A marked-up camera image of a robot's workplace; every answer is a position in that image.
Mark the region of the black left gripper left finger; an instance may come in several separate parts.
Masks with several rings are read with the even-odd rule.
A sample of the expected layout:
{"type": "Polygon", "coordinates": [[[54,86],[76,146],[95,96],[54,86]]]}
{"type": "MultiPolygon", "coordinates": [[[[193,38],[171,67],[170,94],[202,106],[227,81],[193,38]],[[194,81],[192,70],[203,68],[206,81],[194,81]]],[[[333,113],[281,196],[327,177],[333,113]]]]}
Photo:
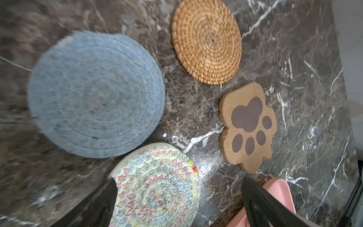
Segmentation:
{"type": "Polygon", "coordinates": [[[82,200],[53,227],[107,227],[110,224],[117,197],[113,178],[104,180],[89,196],[82,200]]]}

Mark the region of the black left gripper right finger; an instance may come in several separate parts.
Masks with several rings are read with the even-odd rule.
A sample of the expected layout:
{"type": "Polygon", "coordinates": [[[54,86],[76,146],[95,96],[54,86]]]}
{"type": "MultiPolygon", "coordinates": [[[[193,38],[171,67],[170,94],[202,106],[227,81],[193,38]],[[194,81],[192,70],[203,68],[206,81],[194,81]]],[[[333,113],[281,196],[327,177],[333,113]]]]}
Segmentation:
{"type": "Polygon", "coordinates": [[[250,178],[242,183],[243,201],[251,227],[307,227],[277,199],[250,178]]]}

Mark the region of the multicolour woven coaster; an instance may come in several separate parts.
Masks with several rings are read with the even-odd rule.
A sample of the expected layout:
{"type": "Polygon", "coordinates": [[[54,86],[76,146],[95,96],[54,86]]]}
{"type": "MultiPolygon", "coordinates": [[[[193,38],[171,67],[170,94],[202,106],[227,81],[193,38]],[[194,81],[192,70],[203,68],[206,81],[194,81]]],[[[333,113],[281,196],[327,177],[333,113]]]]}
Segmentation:
{"type": "Polygon", "coordinates": [[[163,142],[141,147],[110,173],[117,186],[111,227],[189,227],[199,208],[193,161],[163,142]]]}

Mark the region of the cork paw coaster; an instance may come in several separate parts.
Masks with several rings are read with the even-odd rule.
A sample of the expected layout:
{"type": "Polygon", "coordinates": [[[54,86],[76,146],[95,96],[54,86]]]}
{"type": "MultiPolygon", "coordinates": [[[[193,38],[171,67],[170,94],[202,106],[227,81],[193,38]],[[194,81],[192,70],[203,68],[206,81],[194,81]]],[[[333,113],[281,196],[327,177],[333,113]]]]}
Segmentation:
{"type": "Polygon", "coordinates": [[[257,172],[272,157],[278,125],[262,86],[252,82],[224,95],[219,113],[225,127],[220,140],[224,158],[250,174],[257,172]]]}

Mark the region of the blue woven coaster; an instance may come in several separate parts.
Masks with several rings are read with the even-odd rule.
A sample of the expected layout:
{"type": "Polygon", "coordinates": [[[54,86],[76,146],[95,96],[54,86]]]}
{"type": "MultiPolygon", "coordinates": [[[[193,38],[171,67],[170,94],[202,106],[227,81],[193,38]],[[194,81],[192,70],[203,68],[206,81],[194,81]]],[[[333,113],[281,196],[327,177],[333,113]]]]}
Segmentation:
{"type": "Polygon", "coordinates": [[[150,137],[163,116],[165,85],[157,62],[137,41],[76,31],[37,61],[27,101],[51,142],[81,157],[104,159],[150,137]]]}

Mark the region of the rattan woven coaster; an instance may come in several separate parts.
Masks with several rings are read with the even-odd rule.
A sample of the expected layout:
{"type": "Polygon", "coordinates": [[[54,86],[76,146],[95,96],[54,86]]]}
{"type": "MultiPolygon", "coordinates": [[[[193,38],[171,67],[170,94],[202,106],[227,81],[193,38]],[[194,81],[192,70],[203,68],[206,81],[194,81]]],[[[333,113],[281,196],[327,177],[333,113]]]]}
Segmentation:
{"type": "Polygon", "coordinates": [[[181,1],[173,16],[172,41],[183,68],[200,82],[220,85],[238,72],[241,34],[222,1],[181,1]]]}

